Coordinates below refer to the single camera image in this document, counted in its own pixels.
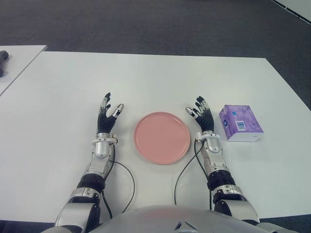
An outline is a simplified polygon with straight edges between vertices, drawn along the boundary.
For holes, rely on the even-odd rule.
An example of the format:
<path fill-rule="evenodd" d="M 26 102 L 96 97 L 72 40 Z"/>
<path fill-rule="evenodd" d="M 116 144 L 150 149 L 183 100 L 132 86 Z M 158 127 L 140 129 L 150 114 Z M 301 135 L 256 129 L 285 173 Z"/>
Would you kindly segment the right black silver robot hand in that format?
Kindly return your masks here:
<path fill-rule="evenodd" d="M 214 131 L 214 119 L 208 103 L 201 96 L 196 98 L 195 103 L 197 108 L 186 108 L 186 112 L 192 116 L 197 124 L 200 126 L 201 131 Z"/>

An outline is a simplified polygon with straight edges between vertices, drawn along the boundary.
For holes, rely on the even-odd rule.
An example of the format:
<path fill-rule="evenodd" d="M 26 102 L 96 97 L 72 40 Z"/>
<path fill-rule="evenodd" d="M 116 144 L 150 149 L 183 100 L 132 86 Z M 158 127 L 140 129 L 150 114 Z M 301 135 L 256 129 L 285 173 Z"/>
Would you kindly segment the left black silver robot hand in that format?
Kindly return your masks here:
<path fill-rule="evenodd" d="M 108 92 L 104 96 L 100 104 L 97 120 L 97 133 L 110 133 L 115 125 L 118 116 L 123 111 L 124 104 L 119 104 L 115 111 L 110 116 L 107 116 L 107 111 L 111 107 L 111 105 L 108 104 L 108 102 L 110 101 L 110 96 L 111 93 Z"/>

